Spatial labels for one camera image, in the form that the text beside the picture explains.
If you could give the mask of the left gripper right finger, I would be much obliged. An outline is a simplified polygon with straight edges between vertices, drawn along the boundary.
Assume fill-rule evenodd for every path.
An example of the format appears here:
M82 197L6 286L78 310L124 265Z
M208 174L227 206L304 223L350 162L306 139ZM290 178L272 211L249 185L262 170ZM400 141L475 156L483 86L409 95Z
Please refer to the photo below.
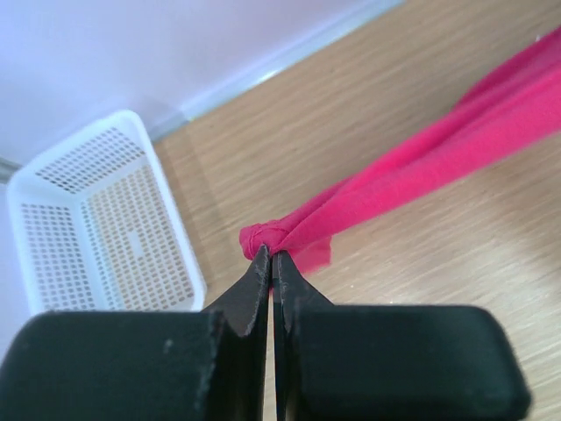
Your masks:
M506 333L470 305L342 305L272 261L280 420L523 420L532 396Z

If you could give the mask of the red t-shirt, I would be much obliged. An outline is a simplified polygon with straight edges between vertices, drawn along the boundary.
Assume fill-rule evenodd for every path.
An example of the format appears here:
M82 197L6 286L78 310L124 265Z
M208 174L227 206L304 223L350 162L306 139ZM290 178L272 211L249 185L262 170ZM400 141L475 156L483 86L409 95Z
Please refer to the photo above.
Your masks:
M287 251L302 272L330 262L333 236L500 161L560 130L560 31L474 85L437 122L278 220L241 229L251 260Z

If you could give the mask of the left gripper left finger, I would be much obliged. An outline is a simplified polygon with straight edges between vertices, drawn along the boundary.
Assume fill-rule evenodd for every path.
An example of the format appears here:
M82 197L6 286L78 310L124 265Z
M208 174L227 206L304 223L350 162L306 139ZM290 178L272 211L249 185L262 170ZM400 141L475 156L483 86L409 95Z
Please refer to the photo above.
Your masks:
M4 420L260 420L269 252L202 311L52 311L1 366Z

